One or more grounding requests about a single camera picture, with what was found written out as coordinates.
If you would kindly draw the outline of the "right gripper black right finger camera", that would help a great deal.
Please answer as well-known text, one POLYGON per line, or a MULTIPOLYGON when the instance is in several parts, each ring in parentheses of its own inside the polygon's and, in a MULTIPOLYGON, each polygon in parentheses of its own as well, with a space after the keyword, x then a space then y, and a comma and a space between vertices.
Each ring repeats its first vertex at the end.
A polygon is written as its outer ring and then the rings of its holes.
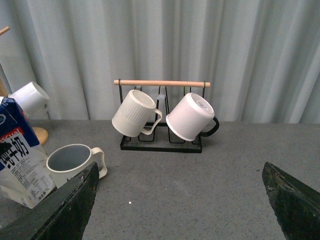
POLYGON ((262 180, 269 203, 287 240, 320 238, 320 193, 270 162, 262 180))

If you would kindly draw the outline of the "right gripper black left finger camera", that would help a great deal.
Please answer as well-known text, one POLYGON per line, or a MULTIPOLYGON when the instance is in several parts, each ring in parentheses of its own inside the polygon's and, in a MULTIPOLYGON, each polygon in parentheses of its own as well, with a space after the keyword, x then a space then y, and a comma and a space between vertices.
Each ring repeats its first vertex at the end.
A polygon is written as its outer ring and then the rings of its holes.
POLYGON ((0 230, 2 240, 81 240, 99 181, 91 163, 28 213, 0 230))

